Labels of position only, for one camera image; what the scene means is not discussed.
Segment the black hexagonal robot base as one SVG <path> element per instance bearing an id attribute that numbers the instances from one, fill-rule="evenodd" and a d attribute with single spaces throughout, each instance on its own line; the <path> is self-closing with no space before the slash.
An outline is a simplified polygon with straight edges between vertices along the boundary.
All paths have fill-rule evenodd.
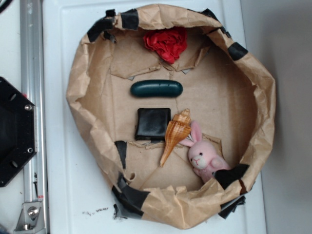
<path id="1" fill-rule="evenodd" d="M 35 105 L 1 77 L 0 186 L 7 186 L 35 153 Z"/>

